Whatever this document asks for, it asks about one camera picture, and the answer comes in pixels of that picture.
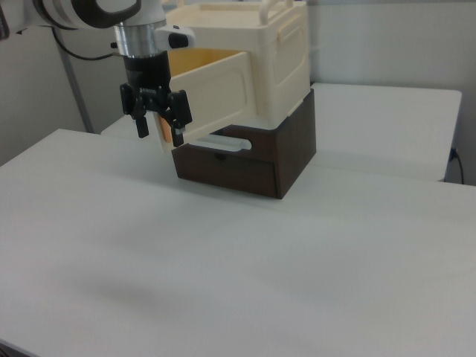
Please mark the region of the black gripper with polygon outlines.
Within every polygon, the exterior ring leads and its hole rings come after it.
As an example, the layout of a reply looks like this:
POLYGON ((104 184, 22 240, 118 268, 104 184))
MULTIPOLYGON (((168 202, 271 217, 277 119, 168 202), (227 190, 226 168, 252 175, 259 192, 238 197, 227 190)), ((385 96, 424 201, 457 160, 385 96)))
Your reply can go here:
POLYGON ((170 64, 168 53, 162 51, 152 57, 124 57, 127 83, 120 85, 122 110, 135 122, 138 137, 149 135, 145 114, 148 110, 158 112, 171 130, 173 146, 184 144, 186 125, 193 121, 185 90, 170 92, 170 64), (153 104, 146 108, 140 94, 151 97, 153 104))

